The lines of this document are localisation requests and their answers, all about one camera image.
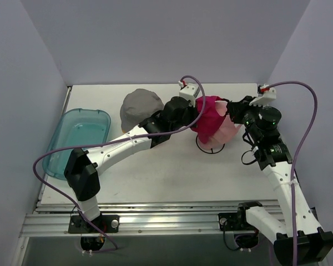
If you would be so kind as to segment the light pink baseball cap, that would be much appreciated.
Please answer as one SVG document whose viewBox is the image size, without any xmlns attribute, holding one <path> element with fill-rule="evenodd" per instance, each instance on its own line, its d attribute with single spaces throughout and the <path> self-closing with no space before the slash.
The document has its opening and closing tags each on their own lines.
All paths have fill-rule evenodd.
<svg viewBox="0 0 333 266">
<path fill-rule="evenodd" d="M 219 114 L 224 114 L 224 110 L 220 106 L 220 104 L 217 104 L 216 108 Z M 227 144 L 235 137 L 235 135 L 239 132 L 240 128 L 241 125 L 235 125 L 230 120 L 229 116 L 225 113 L 225 120 L 223 121 L 217 132 L 212 137 L 210 137 L 206 145 L 213 147 L 216 145 Z"/>
</svg>

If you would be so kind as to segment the magenta baseball cap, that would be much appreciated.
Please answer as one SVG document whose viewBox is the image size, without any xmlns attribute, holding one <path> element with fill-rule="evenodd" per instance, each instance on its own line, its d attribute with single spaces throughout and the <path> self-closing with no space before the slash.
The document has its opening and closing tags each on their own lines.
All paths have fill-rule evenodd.
<svg viewBox="0 0 333 266">
<path fill-rule="evenodd" d="M 202 116 L 191 130 L 198 134 L 201 143 L 206 144 L 225 120 L 227 100 L 219 96 L 206 96 L 205 108 Z M 217 104 L 224 110 L 224 114 L 219 114 Z"/>
</svg>

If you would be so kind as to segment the grey bucket hat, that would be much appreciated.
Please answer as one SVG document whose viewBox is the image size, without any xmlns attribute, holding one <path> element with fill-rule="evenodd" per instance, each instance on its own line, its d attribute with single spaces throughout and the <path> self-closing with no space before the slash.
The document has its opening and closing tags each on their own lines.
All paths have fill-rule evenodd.
<svg viewBox="0 0 333 266">
<path fill-rule="evenodd" d="M 128 132 L 163 108 L 164 104 L 155 92 L 141 88 L 136 89 L 124 98 L 121 105 L 121 128 Z"/>
</svg>

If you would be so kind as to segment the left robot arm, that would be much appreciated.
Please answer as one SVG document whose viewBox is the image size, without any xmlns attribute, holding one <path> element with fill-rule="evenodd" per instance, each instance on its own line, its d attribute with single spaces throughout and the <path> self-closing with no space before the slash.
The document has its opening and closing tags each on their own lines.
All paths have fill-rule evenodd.
<svg viewBox="0 0 333 266">
<path fill-rule="evenodd" d="M 73 149 L 64 176 L 78 201 L 78 209 L 83 216 L 81 226 L 87 232 L 95 232 L 100 228 L 97 193 L 100 190 L 101 174 L 129 156 L 169 140 L 181 128 L 194 126 L 203 111 L 202 103 L 175 96 L 162 110 L 156 111 L 106 145 L 86 150 Z"/>
</svg>

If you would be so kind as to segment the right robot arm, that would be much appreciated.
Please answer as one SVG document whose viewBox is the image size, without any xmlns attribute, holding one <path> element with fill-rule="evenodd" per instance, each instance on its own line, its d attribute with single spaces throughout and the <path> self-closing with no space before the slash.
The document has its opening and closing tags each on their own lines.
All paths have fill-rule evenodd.
<svg viewBox="0 0 333 266">
<path fill-rule="evenodd" d="M 228 227 L 255 228 L 273 244 L 281 265 L 320 262 L 333 247 L 333 233 L 324 231 L 291 172 L 293 159 L 278 131 L 281 112 L 271 106 L 253 106 L 252 101 L 251 96 L 228 101 L 226 113 L 233 123 L 244 125 L 255 161 L 276 194 L 285 222 L 253 201 L 238 205 L 235 221 L 229 221 Z"/>
</svg>

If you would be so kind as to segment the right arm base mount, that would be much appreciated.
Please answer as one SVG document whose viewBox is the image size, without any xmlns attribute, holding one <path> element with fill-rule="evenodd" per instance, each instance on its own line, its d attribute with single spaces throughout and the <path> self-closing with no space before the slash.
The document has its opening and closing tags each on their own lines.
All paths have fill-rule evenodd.
<svg viewBox="0 0 333 266">
<path fill-rule="evenodd" d="M 251 207 L 262 206 L 263 205 L 259 201 L 248 201 L 240 203 L 236 212 L 218 213 L 219 229 L 222 231 L 223 242 L 229 251 L 251 252 L 253 249 L 260 245 L 260 232 L 246 221 L 246 210 L 250 209 Z M 236 235 L 233 234 L 233 240 L 236 247 L 232 248 L 228 245 L 226 240 L 226 232 L 231 231 L 252 231 L 252 233 L 240 233 Z"/>
</svg>

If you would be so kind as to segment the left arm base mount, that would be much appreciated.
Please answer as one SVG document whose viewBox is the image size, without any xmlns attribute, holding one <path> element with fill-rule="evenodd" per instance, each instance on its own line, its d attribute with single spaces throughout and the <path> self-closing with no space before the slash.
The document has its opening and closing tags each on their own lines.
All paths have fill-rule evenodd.
<svg viewBox="0 0 333 266">
<path fill-rule="evenodd" d="M 85 221 L 80 215 L 70 217 L 68 233 L 80 234 L 80 247 L 86 252 L 102 252 L 107 238 L 105 234 L 118 233 L 119 219 L 116 214 L 103 215 L 92 220 L 94 227 Z"/>
</svg>

